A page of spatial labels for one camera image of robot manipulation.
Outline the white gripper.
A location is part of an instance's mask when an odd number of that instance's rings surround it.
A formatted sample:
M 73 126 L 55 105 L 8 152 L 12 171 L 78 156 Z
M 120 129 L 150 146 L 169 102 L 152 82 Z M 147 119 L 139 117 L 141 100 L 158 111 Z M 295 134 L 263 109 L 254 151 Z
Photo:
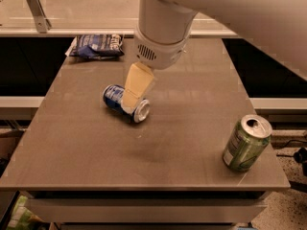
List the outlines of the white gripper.
M 121 101 L 125 112 L 131 114 L 153 86 L 152 69 L 166 69 L 178 61 L 185 48 L 190 28 L 190 24 L 136 27 L 134 51 L 142 63 L 135 62 L 130 66 Z

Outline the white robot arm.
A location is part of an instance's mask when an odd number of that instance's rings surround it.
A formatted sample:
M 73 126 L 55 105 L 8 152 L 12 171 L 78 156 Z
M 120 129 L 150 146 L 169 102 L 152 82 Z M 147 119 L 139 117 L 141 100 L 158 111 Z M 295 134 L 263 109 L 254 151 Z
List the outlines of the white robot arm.
M 175 64 L 197 13 L 226 26 L 302 78 L 307 76 L 307 0 L 140 0 L 121 106 L 132 113 L 152 87 L 153 70 Z

